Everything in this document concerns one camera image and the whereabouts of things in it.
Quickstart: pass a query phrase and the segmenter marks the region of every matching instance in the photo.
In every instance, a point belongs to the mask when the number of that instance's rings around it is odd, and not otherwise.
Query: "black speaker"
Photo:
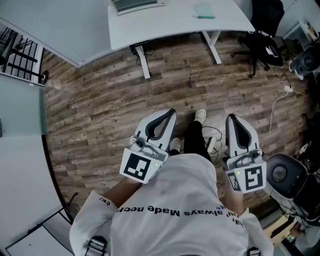
[[[266,162],[266,179],[279,194],[293,199],[308,175],[306,167],[293,157],[277,153]]]

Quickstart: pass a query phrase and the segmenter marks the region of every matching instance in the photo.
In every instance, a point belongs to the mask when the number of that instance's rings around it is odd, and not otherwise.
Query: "desk leg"
[[[138,53],[138,55],[140,57],[144,78],[148,79],[148,78],[150,78],[150,73],[149,73],[149,69],[148,69],[148,65],[147,65],[146,56],[144,55],[144,52],[143,52],[143,48],[142,48],[142,46],[137,46],[135,48],[135,50],[136,50],[136,52]]]
[[[220,36],[220,33],[221,33],[221,31],[214,31],[211,38],[210,38],[207,31],[202,31],[202,34],[203,34],[207,44],[209,45],[210,50],[211,50],[213,57],[214,57],[217,64],[221,64],[221,59],[220,59],[219,54],[217,53],[217,50],[215,48],[215,44],[218,40],[218,37]]]

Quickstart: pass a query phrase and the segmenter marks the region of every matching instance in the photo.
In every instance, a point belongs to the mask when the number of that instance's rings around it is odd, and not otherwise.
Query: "person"
[[[106,238],[109,256],[246,256],[259,249],[273,255],[258,219],[244,207],[242,193],[225,183],[218,199],[215,167],[202,135],[206,110],[195,114],[184,139],[170,144],[171,156],[149,183],[124,178],[103,196],[92,191],[74,219],[70,243],[75,256],[92,237]]]

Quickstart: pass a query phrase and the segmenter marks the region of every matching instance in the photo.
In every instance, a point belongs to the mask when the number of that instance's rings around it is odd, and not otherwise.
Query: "black office chair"
[[[283,59],[273,37],[276,35],[279,23],[284,16],[284,5],[281,0],[252,0],[251,24],[255,32],[247,32],[245,38],[240,37],[239,43],[248,46],[249,51],[238,51],[235,55],[252,56],[253,74],[256,74],[257,60],[260,60],[265,70],[270,69],[269,65],[281,67]]]

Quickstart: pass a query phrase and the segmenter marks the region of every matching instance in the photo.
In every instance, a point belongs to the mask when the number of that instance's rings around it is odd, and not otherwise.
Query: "white shoe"
[[[171,143],[169,150],[178,150],[180,152],[180,147],[181,147],[181,141],[178,138],[174,138]]]
[[[199,121],[202,125],[204,124],[206,120],[207,111],[202,108],[195,112],[194,121]]]

